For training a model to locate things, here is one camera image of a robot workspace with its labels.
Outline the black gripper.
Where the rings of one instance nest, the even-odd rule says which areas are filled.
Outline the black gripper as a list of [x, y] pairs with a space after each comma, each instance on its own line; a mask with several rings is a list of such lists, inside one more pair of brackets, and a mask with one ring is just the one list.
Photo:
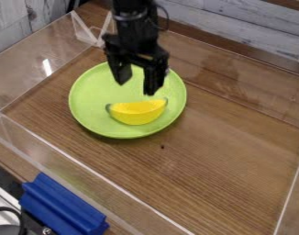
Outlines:
[[115, 33], [106, 33], [105, 51], [115, 81], [123, 85], [133, 76], [131, 64], [143, 68], [143, 93], [154, 95], [165, 85], [170, 53], [159, 46], [162, 27], [157, 12], [114, 12]]

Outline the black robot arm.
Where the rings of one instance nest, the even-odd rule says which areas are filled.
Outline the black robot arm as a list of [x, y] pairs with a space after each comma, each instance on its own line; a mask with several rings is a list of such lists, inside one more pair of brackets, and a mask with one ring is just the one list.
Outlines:
[[133, 77], [131, 65], [143, 68], [143, 94], [154, 95], [165, 85], [170, 53], [159, 46], [155, 0], [113, 0], [117, 33], [106, 33], [105, 53], [115, 81], [123, 85]]

